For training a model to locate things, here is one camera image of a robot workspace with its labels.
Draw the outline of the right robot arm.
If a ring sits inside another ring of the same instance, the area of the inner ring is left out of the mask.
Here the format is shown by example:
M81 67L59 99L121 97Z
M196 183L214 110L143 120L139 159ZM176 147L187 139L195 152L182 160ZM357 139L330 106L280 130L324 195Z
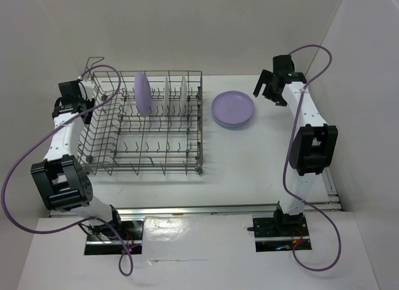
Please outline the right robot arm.
M272 65L271 72L261 72L253 95L262 95L277 106L288 106L294 116L293 132L283 169L284 178L287 170L292 169L291 185L283 181L288 192L278 203L277 216L272 220L274 232L285 235L303 215L304 201L316 178L330 166L338 130L335 125L329 125L317 110L307 90L305 75L296 72L290 55L275 56Z

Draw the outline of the small purple plate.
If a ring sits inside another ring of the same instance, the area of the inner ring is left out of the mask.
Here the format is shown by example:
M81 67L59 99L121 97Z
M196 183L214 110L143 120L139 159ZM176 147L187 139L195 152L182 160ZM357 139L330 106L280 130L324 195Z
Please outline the small purple plate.
M223 122L239 123L252 118L255 104L244 92L230 90L213 99L211 113Z

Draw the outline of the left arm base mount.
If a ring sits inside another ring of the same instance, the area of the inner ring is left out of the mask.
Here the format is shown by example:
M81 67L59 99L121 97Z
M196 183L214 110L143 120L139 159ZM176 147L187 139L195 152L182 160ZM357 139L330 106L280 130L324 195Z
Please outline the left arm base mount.
M121 222L118 233L132 255L142 254L143 220L125 220ZM86 256L121 255L125 250L118 238L110 231L105 234L94 231L89 225L81 224L86 234L84 254Z

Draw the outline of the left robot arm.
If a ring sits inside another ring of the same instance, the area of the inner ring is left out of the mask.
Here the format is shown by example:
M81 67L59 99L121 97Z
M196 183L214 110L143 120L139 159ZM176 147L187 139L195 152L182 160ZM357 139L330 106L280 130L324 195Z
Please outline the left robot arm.
M57 132L52 136L43 161L31 166L31 175L48 210L71 212L83 218L91 217L89 230L117 239L123 232L119 213L112 206L94 196L87 172L77 159L80 135L92 119L92 113L71 123L73 116L92 108L94 99L82 79L59 84L60 97L56 100L52 118Z

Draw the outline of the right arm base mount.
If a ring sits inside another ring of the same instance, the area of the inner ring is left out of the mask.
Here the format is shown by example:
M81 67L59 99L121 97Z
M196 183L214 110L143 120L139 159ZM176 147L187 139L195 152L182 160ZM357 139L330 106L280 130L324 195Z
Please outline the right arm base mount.
M247 228L254 235L256 252L311 250L309 229L305 218L298 225L278 225L274 218L253 218Z

